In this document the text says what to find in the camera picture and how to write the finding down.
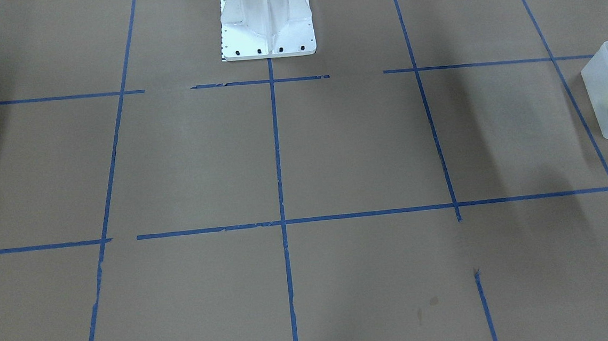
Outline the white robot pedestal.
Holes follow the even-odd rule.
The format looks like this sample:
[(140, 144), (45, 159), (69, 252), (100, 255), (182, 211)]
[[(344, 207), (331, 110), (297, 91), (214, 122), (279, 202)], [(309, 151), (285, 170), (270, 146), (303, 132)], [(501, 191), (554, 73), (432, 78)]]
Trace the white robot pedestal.
[(220, 0), (219, 5), (223, 61), (316, 53), (309, 0)]

